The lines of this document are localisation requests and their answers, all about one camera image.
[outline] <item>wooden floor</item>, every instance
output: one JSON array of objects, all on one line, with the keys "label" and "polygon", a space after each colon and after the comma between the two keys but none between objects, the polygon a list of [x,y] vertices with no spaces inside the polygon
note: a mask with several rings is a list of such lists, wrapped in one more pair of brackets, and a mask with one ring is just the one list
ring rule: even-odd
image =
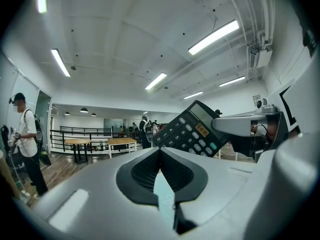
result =
[{"label": "wooden floor", "polygon": [[[224,160],[235,160],[236,153],[232,149],[231,145],[226,145],[222,148],[221,159]],[[112,157],[121,156],[121,154],[113,154]],[[52,165],[46,166],[43,163],[41,164],[41,171],[46,182],[48,189],[52,189],[54,186],[68,179],[70,176],[80,171],[82,168],[86,167],[88,164],[97,163],[101,160],[109,159],[108,155],[99,155],[99,156],[88,156],[88,163],[77,164],[74,162],[73,155],[57,154],[53,153],[50,156]],[[251,157],[246,157],[243,154],[238,154],[239,162],[250,162],[254,163],[254,160]],[[30,179],[28,178],[27,173],[21,173],[21,179],[25,190],[31,194],[33,197],[36,194],[36,187],[31,186]],[[36,202],[34,198],[28,203],[29,207],[32,207]]]}]

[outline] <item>railing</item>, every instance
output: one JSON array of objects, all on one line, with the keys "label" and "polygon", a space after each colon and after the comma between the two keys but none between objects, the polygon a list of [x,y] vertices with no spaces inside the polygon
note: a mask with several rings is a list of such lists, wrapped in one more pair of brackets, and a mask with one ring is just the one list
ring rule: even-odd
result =
[{"label": "railing", "polygon": [[[92,142],[85,148],[90,154],[106,155],[108,153],[108,139],[112,138],[122,138],[129,137],[137,141],[138,146],[141,145],[141,132],[140,131],[126,131],[124,132],[113,132],[110,128],[96,129],[96,128],[78,128],[78,127],[66,127],[61,126],[60,129],[70,129],[70,130],[50,130],[50,146],[53,152],[59,152],[63,154],[70,154],[68,151],[73,153],[73,145],[66,143],[68,139],[90,139]],[[84,151],[83,147],[80,145],[80,151]],[[116,149],[124,149],[121,146],[117,146]]]}]

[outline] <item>calculator keypad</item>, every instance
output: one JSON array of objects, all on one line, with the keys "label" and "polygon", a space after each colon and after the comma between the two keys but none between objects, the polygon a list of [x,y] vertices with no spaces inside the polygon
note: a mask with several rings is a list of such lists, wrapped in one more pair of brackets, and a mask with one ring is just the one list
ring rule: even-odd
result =
[{"label": "calculator keypad", "polygon": [[217,146],[208,137],[204,138],[196,130],[194,122],[187,119],[180,116],[167,125],[152,139],[154,144],[159,147],[173,147],[195,155],[212,157]]}]

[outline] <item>calculator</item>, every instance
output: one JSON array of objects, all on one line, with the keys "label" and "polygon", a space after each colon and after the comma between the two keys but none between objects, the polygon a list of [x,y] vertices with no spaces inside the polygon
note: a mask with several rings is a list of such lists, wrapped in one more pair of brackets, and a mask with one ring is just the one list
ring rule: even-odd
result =
[{"label": "calculator", "polygon": [[229,140],[227,133],[212,128],[219,116],[195,100],[185,111],[158,131],[152,141],[156,147],[169,147],[204,157],[213,157]]}]

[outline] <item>air conditioner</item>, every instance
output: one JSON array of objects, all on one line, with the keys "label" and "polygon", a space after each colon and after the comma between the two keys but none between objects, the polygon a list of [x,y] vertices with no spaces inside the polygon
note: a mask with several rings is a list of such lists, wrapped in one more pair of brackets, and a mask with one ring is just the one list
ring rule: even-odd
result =
[{"label": "air conditioner", "polygon": [[267,46],[265,50],[252,49],[250,54],[250,68],[262,68],[269,64],[272,49]]}]

